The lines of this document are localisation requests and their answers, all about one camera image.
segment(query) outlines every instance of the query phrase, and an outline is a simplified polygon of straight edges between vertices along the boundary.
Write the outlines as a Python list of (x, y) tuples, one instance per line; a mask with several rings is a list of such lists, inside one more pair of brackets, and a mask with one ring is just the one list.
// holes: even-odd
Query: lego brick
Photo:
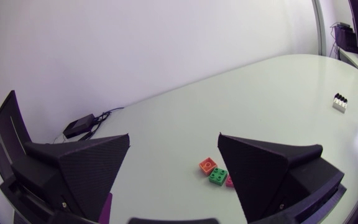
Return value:
[(216, 163), (209, 157), (206, 158), (203, 162), (201, 162), (199, 166), (205, 175), (209, 175), (212, 170), (217, 167)]
[(212, 182), (214, 184), (218, 184), (219, 186), (222, 186), (222, 184), (224, 183), (224, 180), (226, 180), (226, 177), (227, 177), (226, 170), (215, 168), (209, 175), (208, 179), (210, 182)]
[(347, 99), (339, 93), (336, 93), (334, 96), (333, 108), (339, 110), (342, 113), (345, 113), (347, 108)]
[(234, 187), (234, 185), (233, 185), (233, 181), (231, 181), (231, 177), (230, 177), (230, 175), (227, 175), (227, 179), (226, 179), (226, 187)]

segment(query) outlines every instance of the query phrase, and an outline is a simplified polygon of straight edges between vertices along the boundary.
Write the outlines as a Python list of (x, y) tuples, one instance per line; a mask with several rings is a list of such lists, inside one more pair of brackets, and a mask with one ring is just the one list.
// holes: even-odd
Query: black box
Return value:
[(79, 134), (91, 131), (92, 127), (95, 125), (93, 123), (93, 120), (94, 120), (93, 114), (89, 114), (88, 116), (73, 121), (63, 131), (63, 134), (66, 136), (66, 138), (72, 138)]

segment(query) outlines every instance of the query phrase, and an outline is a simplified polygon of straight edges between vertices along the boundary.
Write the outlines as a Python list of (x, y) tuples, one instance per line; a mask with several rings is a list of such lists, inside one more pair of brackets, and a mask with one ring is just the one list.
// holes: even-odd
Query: orange lego brick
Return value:
[(199, 166), (205, 175), (210, 175), (212, 170), (217, 167), (216, 163), (209, 157), (206, 158), (203, 162), (201, 162)]

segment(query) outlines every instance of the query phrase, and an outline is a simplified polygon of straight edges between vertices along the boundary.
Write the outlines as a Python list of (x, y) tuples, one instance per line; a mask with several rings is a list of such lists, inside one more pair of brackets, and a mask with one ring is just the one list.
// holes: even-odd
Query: black cable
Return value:
[(101, 115), (95, 117), (93, 120), (93, 123), (94, 123), (94, 125), (98, 125), (98, 126), (96, 127), (95, 130), (90, 131), (87, 134), (85, 134), (82, 138), (80, 138), (79, 141), (84, 141), (84, 140), (90, 139), (95, 134), (95, 132), (100, 128), (100, 125), (102, 124), (102, 122), (105, 121), (113, 111), (119, 110), (119, 109), (124, 109), (124, 108), (123, 107), (114, 108), (114, 109), (108, 110), (106, 112), (103, 112)]

